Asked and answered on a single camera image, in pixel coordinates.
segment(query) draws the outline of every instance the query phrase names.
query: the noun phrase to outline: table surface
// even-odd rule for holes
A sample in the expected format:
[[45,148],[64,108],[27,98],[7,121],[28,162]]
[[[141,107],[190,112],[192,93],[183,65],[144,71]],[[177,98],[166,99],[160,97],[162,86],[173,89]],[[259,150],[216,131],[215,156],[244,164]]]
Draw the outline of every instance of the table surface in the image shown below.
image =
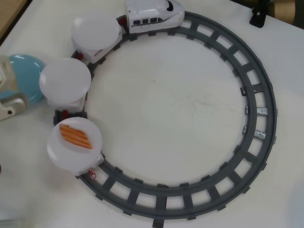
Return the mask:
[[[226,26],[253,49],[273,84],[279,117],[267,167],[250,191],[220,212],[165,221],[165,227],[304,227],[304,31],[270,17],[262,29],[255,28],[248,22],[250,9],[228,0],[181,3]],[[73,18],[90,10],[118,17],[124,1],[34,0],[0,53],[30,54],[45,63],[69,57]],[[232,156],[246,124],[240,86],[218,54],[201,44],[181,36],[142,37],[98,67],[86,108],[101,130],[110,163],[145,182],[175,185],[214,173]],[[0,219],[24,217],[35,228],[152,227],[152,219],[129,217],[101,202],[51,163],[46,142],[53,114],[44,101],[0,122]],[[265,122],[259,118],[256,128],[263,130]],[[249,151],[259,146],[254,141]],[[238,172],[247,168],[243,162]],[[100,170],[97,175],[105,180]],[[226,179],[217,185],[221,194],[230,187]],[[130,191],[117,184],[111,190],[122,197]],[[202,192],[193,200],[208,197]],[[141,195],[138,203],[153,207],[155,198]],[[168,207],[181,206],[180,198],[168,198]]]

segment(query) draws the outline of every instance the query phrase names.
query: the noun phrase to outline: food on plate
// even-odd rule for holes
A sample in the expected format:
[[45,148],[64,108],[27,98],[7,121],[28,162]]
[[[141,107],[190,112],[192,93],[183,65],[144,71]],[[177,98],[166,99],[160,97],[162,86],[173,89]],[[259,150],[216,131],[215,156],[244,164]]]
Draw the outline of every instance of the food on plate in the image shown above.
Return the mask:
[[61,136],[69,143],[84,148],[93,149],[91,141],[89,140],[86,133],[84,133],[83,131],[74,129],[66,124],[60,124],[59,128]]

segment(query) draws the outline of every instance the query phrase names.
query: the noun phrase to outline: train cab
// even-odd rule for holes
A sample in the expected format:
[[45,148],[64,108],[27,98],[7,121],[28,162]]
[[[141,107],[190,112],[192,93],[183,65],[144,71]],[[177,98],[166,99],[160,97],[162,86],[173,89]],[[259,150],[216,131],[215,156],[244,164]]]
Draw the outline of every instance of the train cab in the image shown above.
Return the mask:
[[174,28],[185,16],[176,0],[126,0],[126,11],[130,33]]

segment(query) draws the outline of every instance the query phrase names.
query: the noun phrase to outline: blue bowl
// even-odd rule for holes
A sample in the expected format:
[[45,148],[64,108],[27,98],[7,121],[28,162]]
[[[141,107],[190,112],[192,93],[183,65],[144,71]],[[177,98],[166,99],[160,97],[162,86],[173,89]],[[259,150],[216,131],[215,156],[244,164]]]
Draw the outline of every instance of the blue bowl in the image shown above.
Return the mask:
[[[29,105],[38,103],[43,94],[39,87],[39,77],[45,64],[39,59],[29,55],[13,55],[9,57],[13,65],[19,92],[28,97]],[[7,90],[0,93],[0,99],[12,96],[17,92]]]

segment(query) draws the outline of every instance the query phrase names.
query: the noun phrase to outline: gray train track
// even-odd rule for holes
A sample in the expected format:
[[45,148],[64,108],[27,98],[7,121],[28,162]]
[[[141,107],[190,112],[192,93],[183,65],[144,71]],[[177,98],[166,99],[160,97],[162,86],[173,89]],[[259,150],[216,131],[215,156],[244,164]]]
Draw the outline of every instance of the gray train track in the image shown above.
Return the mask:
[[[119,17],[118,21],[123,21],[125,16]],[[243,86],[240,88],[240,94],[247,98],[248,106],[244,107],[245,113],[248,115],[248,122],[244,127],[243,134],[244,139],[240,145],[237,145],[234,150],[234,156],[228,162],[225,162],[220,166],[217,173],[211,176],[202,177],[197,183],[181,183],[179,186],[169,187],[164,184],[150,185],[145,184],[142,180],[132,179],[124,175],[123,171],[118,167],[111,165],[106,159],[99,167],[109,175],[108,179],[102,185],[99,182],[90,178],[88,173],[78,177],[81,179],[100,200],[106,200],[114,206],[120,208],[125,214],[140,215],[154,219],[153,227],[162,228],[166,219],[195,219],[197,216],[214,211],[222,210],[226,205],[240,194],[246,193],[250,189],[250,184],[254,181],[257,175],[266,167],[266,161],[270,154],[273,144],[276,140],[276,120],[277,109],[275,96],[272,85],[269,81],[268,75],[254,52],[248,47],[248,45],[236,36],[233,32],[225,28],[224,26],[206,18],[201,15],[186,12],[185,20],[191,22],[190,28],[177,27],[170,29],[161,29],[156,31],[149,31],[139,34],[129,34],[128,28],[124,25],[125,33],[123,34],[122,41],[117,44],[113,51],[120,48],[121,44],[130,40],[135,41],[139,36],[148,34],[154,36],[156,33],[165,32],[168,35],[174,36],[175,34],[186,35],[188,39],[198,39],[203,41],[205,47],[211,49],[214,48],[220,53],[220,57],[224,61],[228,61],[233,67],[233,73],[236,77],[239,77]],[[207,36],[197,31],[198,27],[203,25],[211,30],[213,33],[211,36]],[[225,48],[217,39],[222,36],[232,43],[230,48]],[[241,65],[235,58],[234,54],[240,51],[248,60],[248,63]],[[72,57],[77,57],[78,53],[75,52]],[[106,60],[106,57],[102,58],[95,64],[89,63],[87,66],[90,69],[92,78],[94,77],[94,70]],[[247,72],[255,70],[256,75],[260,81],[259,84],[252,85]],[[257,107],[256,105],[256,93],[264,93],[266,100],[266,107]],[[261,132],[256,129],[257,116],[263,115],[267,118],[266,132]],[[77,114],[69,114],[68,117],[80,116],[87,118],[86,112],[83,110]],[[54,124],[59,123],[63,119],[63,114],[60,111],[56,111],[54,117]],[[263,141],[262,148],[257,156],[248,152],[253,139],[259,139]],[[246,159],[251,163],[250,170],[246,175],[241,178],[236,172],[236,167],[240,162]],[[223,179],[229,178],[234,186],[228,192],[220,195],[216,184]],[[130,195],[127,200],[122,199],[110,192],[113,185],[119,182],[120,184],[131,189]],[[203,190],[207,190],[210,201],[201,205],[194,206],[191,195]],[[137,198],[140,193],[156,196],[155,208],[149,208],[136,204]],[[184,208],[182,209],[166,209],[166,202],[168,197],[183,197]]]

